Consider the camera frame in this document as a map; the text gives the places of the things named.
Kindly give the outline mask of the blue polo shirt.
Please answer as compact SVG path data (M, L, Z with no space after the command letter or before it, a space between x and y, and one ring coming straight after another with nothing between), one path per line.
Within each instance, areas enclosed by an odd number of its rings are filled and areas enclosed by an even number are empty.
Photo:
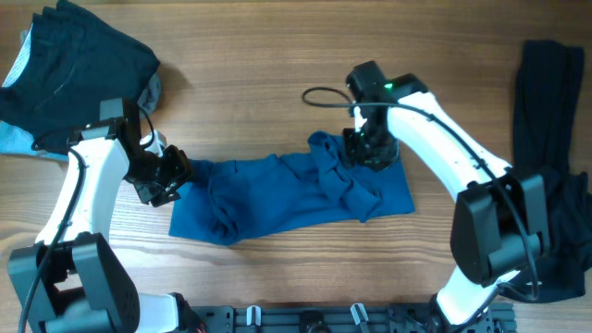
M381 171L348 167L341 137L323 131L308 144L307 153L192 161L195 176L179 189L170 236L229 246L296 228L413 212L401 163Z

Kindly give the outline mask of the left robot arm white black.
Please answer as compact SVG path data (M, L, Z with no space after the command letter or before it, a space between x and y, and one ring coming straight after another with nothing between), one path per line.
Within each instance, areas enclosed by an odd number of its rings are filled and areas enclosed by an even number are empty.
M70 129L55 209L34 244L9 256L22 305L18 331L202 332L202 319L180 294L138 292L108 242L120 184L131 184L142 204L174 202L192 176L189 159L156 134L142 141L133 102L104 100L99 114Z

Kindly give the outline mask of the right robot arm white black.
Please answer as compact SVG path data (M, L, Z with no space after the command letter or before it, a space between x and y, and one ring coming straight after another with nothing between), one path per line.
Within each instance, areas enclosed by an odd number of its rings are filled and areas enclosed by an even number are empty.
M457 125L413 74L387 79L374 61L346 78L354 126L343 132L355 165L382 170L405 143L455 202L450 249L456 266L429 303L427 332L461 332L487 317L502 292L534 301L536 262L550 249L543 179L519 176Z

